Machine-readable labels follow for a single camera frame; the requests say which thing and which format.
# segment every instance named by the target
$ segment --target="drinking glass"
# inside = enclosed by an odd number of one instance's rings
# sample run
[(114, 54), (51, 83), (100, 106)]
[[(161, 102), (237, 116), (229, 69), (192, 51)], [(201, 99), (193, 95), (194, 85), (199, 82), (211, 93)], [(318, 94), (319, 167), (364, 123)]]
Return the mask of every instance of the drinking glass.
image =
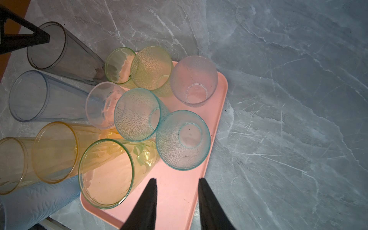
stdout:
[(42, 181), (0, 196), (0, 229), (26, 230), (81, 194), (78, 177), (58, 184)]
[(121, 138), (116, 129), (100, 130), (91, 125), (52, 122), (38, 133), (32, 148), (32, 166), (36, 175), (49, 184), (78, 174), (83, 152), (93, 142)]
[(34, 137), (0, 140), (0, 195), (38, 182), (31, 163)]
[(87, 96), (86, 91), (30, 70), (11, 87), (9, 109), (20, 122), (83, 121)]
[(201, 56), (189, 56), (174, 67), (170, 75), (173, 94), (191, 107), (204, 105), (216, 90), (218, 75), (215, 64)]
[(96, 85), (86, 100), (88, 121), (99, 129), (113, 127), (115, 106), (123, 93), (122, 87), (109, 81)]
[(94, 207), (116, 207), (139, 185), (158, 160), (153, 141), (96, 141), (85, 151), (79, 164), (82, 194)]
[(206, 159), (211, 136), (197, 114), (178, 110), (165, 117), (156, 133), (157, 151), (171, 168), (191, 170)]
[(167, 114), (167, 107), (151, 91), (135, 88), (124, 93), (117, 102), (114, 112), (115, 127), (128, 141), (144, 141), (154, 137), (160, 122)]
[(32, 67), (91, 85), (108, 81), (104, 61), (66, 28), (57, 22), (39, 28), (50, 35), (50, 42), (27, 48)]
[(169, 53), (161, 47), (149, 46), (134, 57), (130, 74), (137, 87), (151, 90), (158, 97), (172, 94), (169, 76), (173, 62)]
[(128, 89), (137, 88), (130, 77), (130, 66), (135, 52), (128, 47), (112, 51), (105, 63), (105, 75), (109, 81)]

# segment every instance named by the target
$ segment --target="marble countertop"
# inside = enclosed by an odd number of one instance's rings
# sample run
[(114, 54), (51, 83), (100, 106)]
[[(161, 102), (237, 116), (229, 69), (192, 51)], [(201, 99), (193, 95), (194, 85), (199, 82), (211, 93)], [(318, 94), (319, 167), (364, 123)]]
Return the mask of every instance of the marble countertop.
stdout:
[[(31, 0), (26, 19), (61, 23), (102, 59), (149, 45), (175, 61), (210, 58), (229, 90), (205, 178), (235, 228), (358, 230), (368, 225), (367, 10), (364, 0)], [(12, 53), (1, 138), (45, 125), (8, 109), (10, 86), (30, 69), (26, 49)], [(52, 218), (114, 229), (79, 200)]]

